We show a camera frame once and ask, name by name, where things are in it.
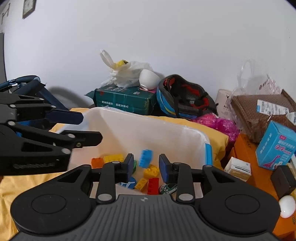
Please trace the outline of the yellow duplo brick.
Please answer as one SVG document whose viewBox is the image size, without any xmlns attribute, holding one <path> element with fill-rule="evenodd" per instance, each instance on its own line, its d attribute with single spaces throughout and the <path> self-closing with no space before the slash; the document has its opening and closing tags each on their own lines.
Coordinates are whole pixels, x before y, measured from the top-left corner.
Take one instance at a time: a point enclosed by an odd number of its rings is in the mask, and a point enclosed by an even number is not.
<svg viewBox="0 0 296 241">
<path fill-rule="evenodd" d="M 110 162 L 123 162 L 124 157 L 122 154 L 107 155 L 103 157 L 104 163 Z"/>
</svg>

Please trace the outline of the orange building block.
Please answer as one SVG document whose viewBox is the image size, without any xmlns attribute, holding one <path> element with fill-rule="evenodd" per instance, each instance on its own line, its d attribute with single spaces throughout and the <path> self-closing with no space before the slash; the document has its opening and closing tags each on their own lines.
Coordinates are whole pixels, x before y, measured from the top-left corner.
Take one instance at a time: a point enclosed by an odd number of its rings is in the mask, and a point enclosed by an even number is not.
<svg viewBox="0 0 296 241">
<path fill-rule="evenodd" d="M 101 157 L 98 157 L 98 158 L 92 158 L 91 159 L 91 166 L 93 169 L 96 169 L 96 168 L 102 168 L 104 165 L 104 159 L 101 158 Z"/>
</svg>

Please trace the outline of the yellow hollow building block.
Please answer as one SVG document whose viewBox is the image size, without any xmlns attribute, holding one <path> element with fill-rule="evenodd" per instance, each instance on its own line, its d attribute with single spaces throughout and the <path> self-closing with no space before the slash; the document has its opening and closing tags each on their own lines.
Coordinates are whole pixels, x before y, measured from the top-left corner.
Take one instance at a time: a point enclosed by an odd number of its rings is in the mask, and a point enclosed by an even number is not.
<svg viewBox="0 0 296 241">
<path fill-rule="evenodd" d="M 158 178 L 159 176 L 159 167 L 150 164 L 148 168 L 144 169 L 143 177 L 146 179 Z"/>
</svg>

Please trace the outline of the small blue duplo brick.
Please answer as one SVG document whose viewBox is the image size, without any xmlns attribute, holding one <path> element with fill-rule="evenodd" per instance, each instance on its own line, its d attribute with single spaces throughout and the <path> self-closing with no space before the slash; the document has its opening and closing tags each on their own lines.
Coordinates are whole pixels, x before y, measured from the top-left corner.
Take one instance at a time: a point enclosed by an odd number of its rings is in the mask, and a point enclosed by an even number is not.
<svg viewBox="0 0 296 241">
<path fill-rule="evenodd" d="M 153 151 L 149 149 L 142 150 L 138 165 L 142 168 L 148 168 L 153 158 Z"/>
</svg>

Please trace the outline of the blue airplane round block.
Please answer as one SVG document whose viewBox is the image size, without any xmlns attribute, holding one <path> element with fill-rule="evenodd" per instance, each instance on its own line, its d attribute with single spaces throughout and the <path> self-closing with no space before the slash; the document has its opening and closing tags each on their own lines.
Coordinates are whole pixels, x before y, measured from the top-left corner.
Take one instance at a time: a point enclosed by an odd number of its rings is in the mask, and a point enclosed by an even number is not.
<svg viewBox="0 0 296 241">
<path fill-rule="evenodd" d="M 137 185 L 137 180 L 133 177 L 130 177 L 126 183 L 120 182 L 119 185 L 128 189 L 134 189 Z"/>
</svg>

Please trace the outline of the white plastic bin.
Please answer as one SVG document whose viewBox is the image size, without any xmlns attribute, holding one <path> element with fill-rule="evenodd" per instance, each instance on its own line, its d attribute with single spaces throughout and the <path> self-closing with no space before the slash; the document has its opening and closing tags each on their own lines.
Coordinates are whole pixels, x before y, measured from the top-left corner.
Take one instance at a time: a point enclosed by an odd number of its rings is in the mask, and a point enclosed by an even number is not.
<svg viewBox="0 0 296 241">
<path fill-rule="evenodd" d="M 95 147 L 74 149 L 69 169 L 89 164 L 92 158 L 114 154 L 132 153 L 138 161 L 145 149 L 152 150 L 151 163 L 155 166 L 160 154 L 172 163 L 185 163 L 193 169 L 213 163 L 209 138 L 195 128 L 112 108 L 92 108 L 83 116 L 81 124 L 64 125 L 57 132 L 99 131 L 103 139 Z"/>
</svg>

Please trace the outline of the blue black stroller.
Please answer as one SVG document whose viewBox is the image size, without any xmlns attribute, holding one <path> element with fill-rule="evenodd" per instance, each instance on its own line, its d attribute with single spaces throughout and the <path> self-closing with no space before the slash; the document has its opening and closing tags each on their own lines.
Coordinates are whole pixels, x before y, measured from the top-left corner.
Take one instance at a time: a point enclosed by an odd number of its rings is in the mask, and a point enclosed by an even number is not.
<svg viewBox="0 0 296 241">
<path fill-rule="evenodd" d="M 58 109 L 68 110 L 55 96 L 45 88 L 45 84 L 37 75 L 27 75 L 1 83 L 1 92 L 11 90 L 14 94 L 39 97 L 56 106 Z"/>
</svg>

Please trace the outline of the small milk carton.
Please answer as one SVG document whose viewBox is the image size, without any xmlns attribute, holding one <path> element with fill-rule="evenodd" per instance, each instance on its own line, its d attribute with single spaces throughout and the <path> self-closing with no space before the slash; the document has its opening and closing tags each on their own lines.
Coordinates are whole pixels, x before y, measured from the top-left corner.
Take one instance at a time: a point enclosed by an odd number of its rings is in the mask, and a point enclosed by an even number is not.
<svg viewBox="0 0 296 241">
<path fill-rule="evenodd" d="M 224 171 L 244 182 L 251 177 L 251 164 L 238 158 L 231 157 Z"/>
</svg>

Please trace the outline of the orange box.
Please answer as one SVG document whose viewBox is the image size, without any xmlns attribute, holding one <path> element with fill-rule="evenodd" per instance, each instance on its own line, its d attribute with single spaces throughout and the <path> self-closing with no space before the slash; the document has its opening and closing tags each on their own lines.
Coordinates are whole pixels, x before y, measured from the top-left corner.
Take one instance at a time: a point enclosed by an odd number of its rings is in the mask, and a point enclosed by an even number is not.
<svg viewBox="0 0 296 241">
<path fill-rule="evenodd" d="M 235 157 L 250 163 L 252 176 L 248 179 L 247 183 L 271 194 L 276 200 L 279 200 L 270 179 L 273 172 L 258 166 L 255 153 L 256 149 L 257 145 L 250 141 L 247 135 L 241 133 L 237 137 L 227 160 Z M 280 217 L 273 230 L 273 234 L 280 238 L 280 240 L 295 240 L 295 214 L 289 218 Z"/>
</svg>

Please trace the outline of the green book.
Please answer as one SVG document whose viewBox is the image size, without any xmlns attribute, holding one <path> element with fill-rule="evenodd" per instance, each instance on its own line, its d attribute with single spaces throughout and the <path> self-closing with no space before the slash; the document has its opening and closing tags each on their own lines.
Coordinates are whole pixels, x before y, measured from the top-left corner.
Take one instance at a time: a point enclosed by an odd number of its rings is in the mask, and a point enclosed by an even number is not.
<svg viewBox="0 0 296 241">
<path fill-rule="evenodd" d="M 85 94 L 96 107 L 117 108 L 140 115 L 152 114 L 158 105 L 156 91 L 146 91 L 140 87 L 117 87 L 114 84 L 97 88 Z"/>
</svg>

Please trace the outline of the black red helmet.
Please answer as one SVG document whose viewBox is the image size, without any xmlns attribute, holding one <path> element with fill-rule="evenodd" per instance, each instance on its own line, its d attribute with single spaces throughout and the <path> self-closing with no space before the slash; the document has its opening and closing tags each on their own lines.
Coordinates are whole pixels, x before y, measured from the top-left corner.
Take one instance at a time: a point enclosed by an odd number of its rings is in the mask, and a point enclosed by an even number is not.
<svg viewBox="0 0 296 241">
<path fill-rule="evenodd" d="M 193 120 L 208 113 L 217 114 L 217 105 L 208 92 L 177 74 L 162 79 L 156 94 L 161 111 L 172 118 Z"/>
</svg>

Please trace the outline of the brown woven package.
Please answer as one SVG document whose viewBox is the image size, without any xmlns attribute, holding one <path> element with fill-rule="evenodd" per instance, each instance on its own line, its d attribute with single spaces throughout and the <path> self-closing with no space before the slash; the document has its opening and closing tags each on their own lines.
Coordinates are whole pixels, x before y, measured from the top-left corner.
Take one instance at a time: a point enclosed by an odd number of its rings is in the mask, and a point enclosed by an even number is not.
<svg viewBox="0 0 296 241">
<path fill-rule="evenodd" d="M 259 143 L 261 141 L 270 121 L 275 121 L 295 131 L 295 125 L 286 117 L 286 113 L 260 113 L 257 109 L 259 100 L 264 101 L 264 105 L 276 104 L 287 108 L 290 113 L 295 112 L 295 102 L 284 90 L 281 94 L 234 96 L 230 105 L 252 142 Z"/>
</svg>

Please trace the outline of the blue dinosaur box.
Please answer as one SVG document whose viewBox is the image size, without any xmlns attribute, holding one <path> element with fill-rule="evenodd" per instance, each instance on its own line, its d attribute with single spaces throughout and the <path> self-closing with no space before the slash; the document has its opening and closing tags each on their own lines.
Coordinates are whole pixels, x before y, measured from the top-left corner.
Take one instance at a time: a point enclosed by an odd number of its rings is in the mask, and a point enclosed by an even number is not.
<svg viewBox="0 0 296 241">
<path fill-rule="evenodd" d="M 295 153 L 295 131 L 271 121 L 255 151 L 258 166 L 274 170 Z"/>
</svg>

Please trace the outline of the small black box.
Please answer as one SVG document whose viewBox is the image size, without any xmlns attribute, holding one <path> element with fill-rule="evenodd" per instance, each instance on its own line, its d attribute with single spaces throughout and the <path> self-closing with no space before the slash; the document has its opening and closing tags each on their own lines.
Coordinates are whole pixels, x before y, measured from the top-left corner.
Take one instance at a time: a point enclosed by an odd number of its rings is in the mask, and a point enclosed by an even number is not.
<svg viewBox="0 0 296 241">
<path fill-rule="evenodd" d="M 295 177 L 287 165 L 278 166 L 270 179 L 279 199 L 290 195 L 295 190 Z"/>
</svg>

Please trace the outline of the white earbuds case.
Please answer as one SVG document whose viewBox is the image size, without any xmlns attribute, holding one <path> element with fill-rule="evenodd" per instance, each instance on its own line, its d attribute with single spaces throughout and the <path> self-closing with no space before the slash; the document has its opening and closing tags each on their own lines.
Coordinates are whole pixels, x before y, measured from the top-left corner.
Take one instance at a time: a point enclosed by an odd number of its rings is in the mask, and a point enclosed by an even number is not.
<svg viewBox="0 0 296 241">
<path fill-rule="evenodd" d="M 290 195 L 283 196 L 279 200 L 279 205 L 282 218 L 289 218 L 295 212 L 295 199 Z"/>
</svg>

